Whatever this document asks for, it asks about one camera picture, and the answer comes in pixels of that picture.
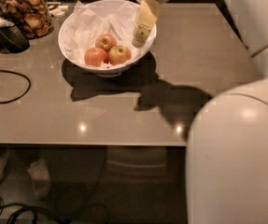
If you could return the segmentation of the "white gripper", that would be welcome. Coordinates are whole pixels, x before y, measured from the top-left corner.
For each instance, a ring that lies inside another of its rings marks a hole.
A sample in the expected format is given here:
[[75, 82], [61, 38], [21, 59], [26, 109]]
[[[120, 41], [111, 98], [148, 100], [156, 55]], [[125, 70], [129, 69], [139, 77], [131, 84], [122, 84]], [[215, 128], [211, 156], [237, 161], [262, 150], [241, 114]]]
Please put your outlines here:
[[136, 48], [143, 47], [148, 37], [156, 25], [157, 19], [161, 13], [161, 5], [169, 0], [136, 0], [140, 3], [140, 7], [137, 11], [133, 45]]

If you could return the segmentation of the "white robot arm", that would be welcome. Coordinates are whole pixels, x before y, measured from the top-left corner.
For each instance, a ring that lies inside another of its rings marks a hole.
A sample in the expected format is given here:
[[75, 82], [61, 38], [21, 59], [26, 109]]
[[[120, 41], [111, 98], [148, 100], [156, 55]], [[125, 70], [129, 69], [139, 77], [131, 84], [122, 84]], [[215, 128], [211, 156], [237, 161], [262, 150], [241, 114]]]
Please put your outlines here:
[[187, 224], [268, 224], [268, 0], [225, 0], [261, 79], [216, 96], [191, 126]]

